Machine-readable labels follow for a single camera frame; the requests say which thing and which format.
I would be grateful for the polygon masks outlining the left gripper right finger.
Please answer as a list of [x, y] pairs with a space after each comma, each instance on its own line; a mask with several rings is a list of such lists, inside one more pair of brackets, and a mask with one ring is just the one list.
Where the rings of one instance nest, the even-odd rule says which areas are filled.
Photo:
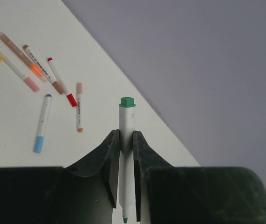
[[133, 133], [136, 220], [141, 224], [172, 224], [176, 205], [170, 199], [168, 175], [174, 167], [152, 149], [141, 131]]

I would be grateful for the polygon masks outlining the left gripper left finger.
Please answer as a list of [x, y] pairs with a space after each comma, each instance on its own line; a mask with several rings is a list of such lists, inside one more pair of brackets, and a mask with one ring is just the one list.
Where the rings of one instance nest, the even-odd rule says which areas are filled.
[[112, 222], [117, 199], [119, 154], [119, 131], [112, 130], [98, 147], [65, 169], [64, 224]]

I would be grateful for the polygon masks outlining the green marker pen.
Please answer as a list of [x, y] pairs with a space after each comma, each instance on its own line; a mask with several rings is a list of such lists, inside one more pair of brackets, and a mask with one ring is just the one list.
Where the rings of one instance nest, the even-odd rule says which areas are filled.
[[129, 208], [134, 203], [133, 132], [135, 131], [136, 104], [134, 98], [123, 97], [119, 104], [119, 204], [123, 222], [129, 219]]

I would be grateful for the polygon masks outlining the blue marker pen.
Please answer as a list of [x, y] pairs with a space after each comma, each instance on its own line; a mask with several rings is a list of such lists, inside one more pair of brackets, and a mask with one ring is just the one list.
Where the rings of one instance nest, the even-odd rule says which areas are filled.
[[33, 149], [34, 153], [40, 153], [42, 150], [51, 101], [52, 101], [52, 95], [47, 94], [43, 100], [41, 108], [41, 114], [38, 122], [38, 128]]

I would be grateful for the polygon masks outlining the peach orange marker pen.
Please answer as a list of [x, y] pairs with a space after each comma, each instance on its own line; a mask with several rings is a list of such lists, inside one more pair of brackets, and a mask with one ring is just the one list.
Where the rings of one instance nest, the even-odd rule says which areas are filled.
[[76, 128], [79, 133], [83, 132], [82, 123], [82, 83], [76, 84], [76, 99], [77, 99], [77, 115], [76, 115]]

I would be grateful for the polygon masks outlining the red marker pen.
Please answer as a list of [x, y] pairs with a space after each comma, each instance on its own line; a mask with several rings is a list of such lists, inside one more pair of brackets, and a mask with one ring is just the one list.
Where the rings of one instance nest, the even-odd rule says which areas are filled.
[[48, 61], [48, 64], [54, 74], [54, 76], [56, 77], [57, 81], [59, 82], [59, 84], [61, 85], [61, 87], [63, 88], [64, 90], [64, 94], [66, 95], [68, 101], [70, 102], [71, 106], [72, 107], [76, 107], [77, 106], [77, 102], [73, 96], [73, 94], [69, 91], [68, 87], [66, 86], [57, 66], [55, 65], [55, 61], [52, 57], [49, 57], [47, 59]]

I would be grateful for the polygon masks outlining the pink marker pen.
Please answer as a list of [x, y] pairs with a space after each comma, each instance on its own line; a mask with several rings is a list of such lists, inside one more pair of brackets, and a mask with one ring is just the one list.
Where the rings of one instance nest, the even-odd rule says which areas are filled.
[[33, 92], [37, 92], [40, 90], [39, 86], [24, 73], [24, 71], [1, 47], [0, 57]]

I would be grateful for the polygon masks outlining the tan orange highlighter pen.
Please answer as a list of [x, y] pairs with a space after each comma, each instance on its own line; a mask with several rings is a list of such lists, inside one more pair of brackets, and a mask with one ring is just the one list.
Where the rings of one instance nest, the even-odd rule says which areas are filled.
[[20, 48], [3, 32], [0, 32], [0, 40], [43, 82], [47, 80], [38, 67], [26, 56]]

